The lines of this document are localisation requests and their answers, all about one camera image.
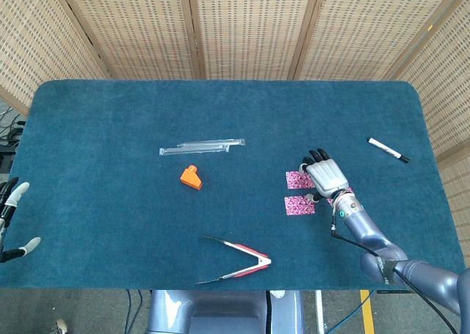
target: clear plastic tube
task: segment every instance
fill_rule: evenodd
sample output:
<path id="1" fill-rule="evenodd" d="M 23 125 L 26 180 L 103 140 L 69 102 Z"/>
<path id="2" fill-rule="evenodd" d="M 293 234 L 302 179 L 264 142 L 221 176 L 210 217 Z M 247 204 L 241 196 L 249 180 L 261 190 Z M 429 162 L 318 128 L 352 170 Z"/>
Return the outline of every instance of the clear plastic tube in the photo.
<path id="1" fill-rule="evenodd" d="M 212 141 L 193 141 L 193 142 L 184 142 L 177 147 L 196 147 L 204 145 L 245 145 L 245 139 L 215 139 Z"/>
<path id="2" fill-rule="evenodd" d="M 173 154 L 189 154 L 189 153 L 209 153 L 209 152 L 227 152 L 230 145 L 196 145 L 177 148 L 160 148 L 160 156 L 171 156 Z"/>

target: cable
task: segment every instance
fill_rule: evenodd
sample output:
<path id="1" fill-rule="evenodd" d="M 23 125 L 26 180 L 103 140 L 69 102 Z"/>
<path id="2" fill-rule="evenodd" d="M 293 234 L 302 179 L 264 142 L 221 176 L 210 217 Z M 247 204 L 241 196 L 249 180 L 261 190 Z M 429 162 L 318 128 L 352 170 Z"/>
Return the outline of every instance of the cable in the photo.
<path id="1" fill-rule="evenodd" d="M 0 112 L 0 115 L 3 115 L 2 117 L 0 117 L 0 122 L 1 120 L 5 117 L 5 115 L 8 113 L 8 112 L 11 112 L 13 110 L 13 108 L 11 106 L 8 106 L 8 109 L 3 111 L 3 112 Z"/>
<path id="2" fill-rule="evenodd" d="M 336 221 L 335 221 L 335 218 L 333 218 L 332 220 L 332 224 L 331 224 L 331 236 L 334 237 L 335 239 L 338 239 L 338 240 L 342 240 L 342 241 L 346 241 L 350 244 L 354 244 L 355 246 L 358 246 L 360 248 L 362 248 L 363 250 L 373 254 L 375 257 L 378 257 L 378 254 L 372 250 L 370 250 L 369 248 L 363 246 L 362 244 L 358 244 L 357 242 L 354 242 L 354 241 L 351 241 L 349 239 L 346 239 L 345 237 L 341 236 L 341 235 L 338 235 L 336 233 Z M 449 327 L 450 331 L 453 333 L 453 334 L 458 334 L 454 327 L 452 326 L 452 324 L 450 324 L 450 322 L 447 320 L 447 318 L 445 317 L 445 315 L 442 314 L 442 312 L 440 312 L 440 310 L 434 306 L 434 304 L 429 301 L 429 299 L 423 295 L 423 293 L 420 292 L 420 290 L 418 290 L 417 287 L 415 287 L 415 285 L 413 285 L 408 279 L 406 279 L 406 277 L 400 273 L 398 270 L 396 270 L 394 268 L 394 273 L 397 274 L 405 283 L 406 285 L 408 285 L 414 292 L 416 292 L 437 314 L 438 316 L 441 317 L 441 319 L 444 321 L 445 324 L 447 324 L 447 327 Z"/>
<path id="3" fill-rule="evenodd" d="M 272 303 L 271 303 L 271 291 L 266 290 L 266 334 L 271 334 L 272 324 Z"/>
<path id="4" fill-rule="evenodd" d="M 415 285 L 413 285 L 402 273 L 400 273 L 395 268 L 394 273 L 398 275 L 406 283 L 406 285 L 408 285 L 414 292 L 416 292 L 441 317 L 441 319 L 444 321 L 445 324 L 447 324 L 447 327 L 449 327 L 453 334 L 458 334 L 452 324 L 450 324 L 450 322 L 447 320 L 445 315 L 443 315 L 442 312 L 440 312 L 440 310 L 431 301 L 429 301 L 429 299 L 425 295 L 423 295 L 417 287 L 415 287 Z"/>
<path id="5" fill-rule="evenodd" d="M 126 317 L 126 325 L 124 326 L 124 334 L 127 334 L 127 324 L 129 323 L 129 317 L 131 315 L 131 307 L 132 307 L 132 300 L 131 300 L 131 293 L 128 289 L 126 289 L 127 297 L 129 299 L 129 306 L 127 308 L 127 317 Z"/>
<path id="6" fill-rule="evenodd" d="M 131 324 L 129 325 L 129 329 L 127 330 L 127 333 L 125 333 L 125 334 L 130 334 L 131 333 L 132 327 L 134 326 L 137 315 L 139 314 L 140 308 L 142 307 L 142 292 L 140 292 L 140 290 L 137 290 L 137 291 L 139 292 L 139 296 L 140 296 L 139 307 L 137 307 L 137 311 L 135 311 L 134 318 L 132 318 Z"/>
<path id="7" fill-rule="evenodd" d="M 362 248 L 363 250 L 367 251 L 368 253 L 372 254 L 373 256 L 378 257 L 379 255 L 375 251 L 369 249 L 366 246 L 363 246 L 362 244 L 354 242 L 353 240 L 346 239 L 345 237 L 343 237 L 343 236 L 336 233 L 336 215 L 335 215 L 336 214 L 336 205 L 338 204 L 339 198 L 341 196 L 347 194 L 347 193 L 349 193 L 349 192 L 348 191 L 341 191 L 339 194 L 337 194 L 337 196 L 334 197 L 334 200 L 333 200 L 333 203 L 332 203 L 333 216 L 331 218 L 331 236 L 334 237 L 335 239 L 342 240 L 342 241 L 348 242 L 350 244 L 354 244 L 355 246 Z M 395 268 L 394 268 L 394 273 L 397 274 L 406 283 L 406 285 L 408 285 L 414 292 L 416 292 L 438 314 L 438 316 L 441 317 L 441 319 L 444 321 L 445 324 L 447 324 L 447 327 L 449 327 L 450 331 L 453 334 L 457 334 L 454 327 L 452 326 L 452 324 L 450 324 L 450 322 L 447 320 L 445 315 L 443 315 L 442 312 L 440 312 L 440 310 L 436 306 L 434 306 L 434 304 L 431 301 L 429 301 L 429 299 L 425 295 L 423 295 L 423 293 L 421 293 L 420 290 L 418 290 L 417 287 L 415 287 L 415 285 L 413 285 L 408 279 L 405 278 L 405 276 L 402 273 L 400 273 Z"/>
<path id="8" fill-rule="evenodd" d="M 347 316 L 345 316 L 341 321 L 339 321 L 338 323 L 336 323 L 333 328 L 331 328 L 329 331 L 327 331 L 327 334 L 330 334 L 330 333 L 334 332 L 335 330 L 337 330 L 337 329 L 339 329 L 340 327 L 342 327 L 344 323 L 346 323 L 347 321 L 349 321 L 349 320 L 362 308 L 362 306 L 367 302 L 367 300 L 368 300 L 373 294 L 375 294 L 375 290 L 372 290 L 371 293 L 370 293 L 369 295 L 367 295 L 367 297 L 364 299 L 364 301 L 361 302 L 361 304 L 360 304 L 358 307 L 356 307 L 353 312 L 351 312 L 350 314 L 348 314 Z"/>
<path id="9" fill-rule="evenodd" d="M 3 132 L 5 132 L 8 128 L 11 130 L 12 127 L 13 127 L 13 125 L 16 124 L 15 120 L 16 120 L 20 115 L 21 115 L 21 114 L 16 115 L 16 116 L 13 118 L 12 122 L 11 122 L 8 126 L 0 126 L 0 128 L 3 128 L 3 130 L 0 131 L 0 134 L 2 134 Z"/>

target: red tongs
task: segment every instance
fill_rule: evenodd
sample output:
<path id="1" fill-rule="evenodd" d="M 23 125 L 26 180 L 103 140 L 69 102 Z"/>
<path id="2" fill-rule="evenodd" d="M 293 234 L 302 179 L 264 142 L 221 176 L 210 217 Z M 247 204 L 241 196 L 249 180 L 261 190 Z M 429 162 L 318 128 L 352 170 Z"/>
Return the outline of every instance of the red tongs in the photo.
<path id="1" fill-rule="evenodd" d="M 224 280 L 224 279 L 229 279 L 231 277 L 244 277 L 245 275 L 249 275 L 251 273 L 257 272 L 262 269 L 266 269 L 268 266 L 271 264 L 271 260 L 268 255 L 265 255 L 263 253 L 260 253 L 258 251 L 252 250 L 249 247 L 244 246 L 243 244 L 232 244 L 231 242 L 228 241 L 223 241 L 216 239 L 215 237 L 212 236 L 204 236 L 207 239 L 215 240 L 218 242 L 221 242 L 223 244 L 226 244 L 229 247 L 235 248 L 239 251 L 245 252 L 249 255 L 252 255 L 254 257 L 257 257 L 258 259 L 258 264 L 255 266 L 249 266 L 248 268 L 238 270 L 236 272 L 223 275 L 222 277 L 218 277 L 217 279 L 209 280 L 209 281 L 200 281 L 199 283 L 196 284 L 206 284 L 206 283 L 211 283 L 213 281 L 218 281 L 218 280 Z"/>

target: robot finger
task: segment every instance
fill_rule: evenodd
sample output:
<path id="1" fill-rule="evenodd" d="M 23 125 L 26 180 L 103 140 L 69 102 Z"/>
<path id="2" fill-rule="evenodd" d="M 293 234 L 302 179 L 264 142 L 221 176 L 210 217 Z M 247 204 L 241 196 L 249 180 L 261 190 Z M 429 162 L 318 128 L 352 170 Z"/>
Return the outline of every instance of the robot finger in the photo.
<path id="1" fill-rule="evenodd" d="M 320 156 L 322 156 L 323 160 L 328 160 L 330 156 L 325 152 L 324 149 L 318 148 L 318 153 L 320 153 Z"/>
<path id="2" fill-rule="evenodd" d="M 304 159 L 302 159 L 302 163 L 312 165 L 315 163 L 315 161 L 312 158 L 306 156 Z"/>
<path id="3" fill-rule="evenodd" d="M 311 156 L 314 157 L 317 163 L 320 163 L 323 160 L 322 157 L 315 150 L 309 150 L 308 152 L 311 154 Z"/>

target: pink card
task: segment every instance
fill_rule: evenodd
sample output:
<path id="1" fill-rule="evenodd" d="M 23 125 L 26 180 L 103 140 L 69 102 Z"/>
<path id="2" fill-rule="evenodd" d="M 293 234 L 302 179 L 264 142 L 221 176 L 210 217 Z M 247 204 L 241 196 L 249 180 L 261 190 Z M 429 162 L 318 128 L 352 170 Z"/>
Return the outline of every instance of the pink card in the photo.
<path id="1" fill-rule="evenodd" d="M 284 197 L 287 215 L 315 214 L 315 204 L 305 196 Z"/>
<path id="2" fill-rule="evenodd" d="M 313 189 L 314 182 L 310 176 L 299 173 L 298 171 L 286 171 L 288 189 Z"/>

